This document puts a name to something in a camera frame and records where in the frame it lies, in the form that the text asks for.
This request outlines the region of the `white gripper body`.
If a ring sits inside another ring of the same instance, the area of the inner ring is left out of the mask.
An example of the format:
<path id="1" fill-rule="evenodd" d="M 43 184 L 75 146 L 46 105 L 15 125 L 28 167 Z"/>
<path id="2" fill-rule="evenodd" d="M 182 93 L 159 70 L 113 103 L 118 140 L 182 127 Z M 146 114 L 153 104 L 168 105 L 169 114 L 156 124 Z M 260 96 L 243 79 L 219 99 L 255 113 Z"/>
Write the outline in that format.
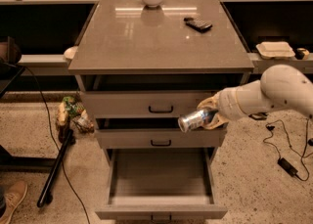
<path id="1" fill-rule="evenodd" d="M 244 99 L 246 89 L 244 86 L 225 88 L 215 94 L 219 114 L 228 120 L 238 120 L 246 117 Z"/>

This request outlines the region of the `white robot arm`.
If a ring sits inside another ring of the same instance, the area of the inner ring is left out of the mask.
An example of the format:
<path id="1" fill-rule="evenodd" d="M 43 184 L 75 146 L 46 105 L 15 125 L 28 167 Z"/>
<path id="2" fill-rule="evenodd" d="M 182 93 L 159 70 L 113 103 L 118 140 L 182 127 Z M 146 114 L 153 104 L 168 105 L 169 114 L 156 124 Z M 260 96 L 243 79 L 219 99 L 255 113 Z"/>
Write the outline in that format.
<path id="1" fill-rule="evenodd" d="M 294 110 L 311 119 L 313 83 L 295 67 L 275 65 L 268 67 L 259 80 L 225 88 L 204 99 L 197 109 L 216 111 L 205 129 L 253 114 L 283 110 Z"/>

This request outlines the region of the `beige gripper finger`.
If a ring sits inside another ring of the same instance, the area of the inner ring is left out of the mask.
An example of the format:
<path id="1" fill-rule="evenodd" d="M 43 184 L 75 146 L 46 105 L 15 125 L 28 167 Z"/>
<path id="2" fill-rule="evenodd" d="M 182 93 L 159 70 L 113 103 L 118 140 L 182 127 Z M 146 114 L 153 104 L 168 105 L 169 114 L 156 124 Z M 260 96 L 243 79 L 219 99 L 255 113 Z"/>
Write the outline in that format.
<path id="1" fill-rule="evenodd" d="M 229 119 L 223 116 L 220 112 L 211 111 L 208 113 L 207 120 L 205 121 L 205 125 L 203 127 L 205 129 L 212 130 L 218 128 L 224 123 L 227 123 L 228 121 Z"/>
<path id="2" fill-rule="evenodd" d="M 219 99 L 218 94 L 215 94 L 209 98 L 206 98 L 197 105 L 197 109 L 198 110 L 202 110 L 202 109 L 217 110 L 218 99 Z"/>

